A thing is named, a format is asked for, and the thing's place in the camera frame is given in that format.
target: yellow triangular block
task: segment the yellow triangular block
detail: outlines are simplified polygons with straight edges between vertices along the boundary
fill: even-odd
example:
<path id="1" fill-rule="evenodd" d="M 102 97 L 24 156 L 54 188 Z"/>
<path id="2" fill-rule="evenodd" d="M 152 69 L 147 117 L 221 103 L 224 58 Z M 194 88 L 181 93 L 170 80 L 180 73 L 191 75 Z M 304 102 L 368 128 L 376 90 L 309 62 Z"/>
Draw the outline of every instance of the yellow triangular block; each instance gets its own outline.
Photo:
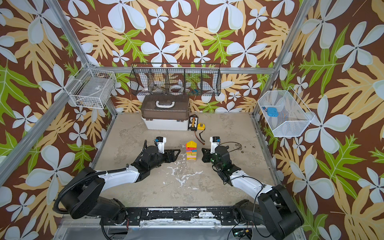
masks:
<path id="1" fill-rule="evenodd" d="M 194 141 L 190 141 L 185 146 L 186 147 L 197 147 L 197 143 L 195 143 Z"/>

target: concrete floor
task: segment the concrete floor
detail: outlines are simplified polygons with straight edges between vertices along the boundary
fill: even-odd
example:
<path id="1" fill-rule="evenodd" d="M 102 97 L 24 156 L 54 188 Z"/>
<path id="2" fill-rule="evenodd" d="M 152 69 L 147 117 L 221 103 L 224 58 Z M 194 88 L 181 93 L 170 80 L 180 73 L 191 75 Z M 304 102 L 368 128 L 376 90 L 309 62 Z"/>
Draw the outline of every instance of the concrete floor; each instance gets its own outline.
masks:
<path id="1" fill-rule="evenodd" d="M 230 153 L 232 163 L 248 175 L 273 185 L 249 114 L 198 114 L 198 117 L 206 126 L 202 137 L 208 143 L 204 147 L 210 148 L 210 136 L 220 136 L 222 142 L 241 143 L 242 149 Z M 166 149 L 181 149 L 177 161 L 151 170 L 141 182 L 107 189 L 101 193 L 102 197 L 116 198 L 127 207 L 217 206 L 252 200 L 240 189 L 223 185 L 212 165 L 201 161 L 203 145 L 193 132 L 148 130 L 141 114 L 118 115 L 95 169 L 118 169 L 132 163 L 144 140 L 153 145 L 157 136 L 167 138 Z M 189 141 L 197 142 L 196 161 L 186 160 L 185 144 Z M 228 145 L 229 150 L 235 148 L 233 143 Z"/>

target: black wire basket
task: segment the black wire basket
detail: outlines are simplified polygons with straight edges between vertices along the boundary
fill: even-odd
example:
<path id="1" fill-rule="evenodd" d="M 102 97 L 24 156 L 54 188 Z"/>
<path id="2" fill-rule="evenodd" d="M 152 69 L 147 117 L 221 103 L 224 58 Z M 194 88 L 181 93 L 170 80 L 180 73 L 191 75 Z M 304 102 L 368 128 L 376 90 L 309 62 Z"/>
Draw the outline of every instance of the black wire basket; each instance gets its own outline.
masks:
<path id="1" fill-rule="evenodd" d="M 137 95 L 218 96 L 221 91 L 220 64 L 178 63 L 178 67 L 152 67 L 132 63 L 130 88 Z"/>

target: white tool box base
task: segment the white tool box base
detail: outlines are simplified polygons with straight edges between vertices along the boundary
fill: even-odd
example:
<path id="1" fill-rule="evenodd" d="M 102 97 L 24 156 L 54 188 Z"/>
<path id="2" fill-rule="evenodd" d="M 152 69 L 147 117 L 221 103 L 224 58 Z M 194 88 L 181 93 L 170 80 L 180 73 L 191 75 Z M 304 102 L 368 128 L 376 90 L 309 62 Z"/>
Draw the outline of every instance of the white tool box base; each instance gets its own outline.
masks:
<path id="1" fill-rule="evenodd" d="M 145 119 L 143 118 L 145 125 L 150 130 L 188 130 L 188 120 L 167 120 L 167 119 Z"/>

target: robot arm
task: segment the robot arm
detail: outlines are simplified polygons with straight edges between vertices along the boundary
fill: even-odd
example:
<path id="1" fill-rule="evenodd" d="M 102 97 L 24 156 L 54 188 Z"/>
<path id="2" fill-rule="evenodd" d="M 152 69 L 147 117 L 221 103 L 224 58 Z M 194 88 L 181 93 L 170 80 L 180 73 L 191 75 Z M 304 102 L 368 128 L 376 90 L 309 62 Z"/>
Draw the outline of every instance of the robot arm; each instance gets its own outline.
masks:
<path id="1" fill-rule="evenodd" d="M 228 146 L 220 145 L 219 137 L 211 137 L 210 142 L 211 149 L 202 149 L 203 162 L 213 164 L 224 184 L 243 190 L 258 203 L 242 200 L 235 204 L 233 215 L 238 223 L 252 221 L 255 225 L 263 224 L 278 240 L 304 224 L 292 197 L 282 185 L 274 187 L 249 176 L 232 164 Z"/>
<path id="2" fill-rule="evenodd" d="M 117 199 L 106 199 L 99 195 L 117 185 L 139 182 L 149 176 L 151 169 L 176 161 L 180 149 L 164 149 L 165 137 L 157 137 L 154 142 L 155 146 L 147 146 L 145 141 L 136 160 L 125 168 L 111 171 L 84 168 L 59 193 L 53 210 L 60 214 L 70 214 L 73 219 L 85 215 L 102 216 L 110 222 L 123 223 L 126 219 L 125 206 Z M 58 208 L 60 202 L 67 211 Z"/>

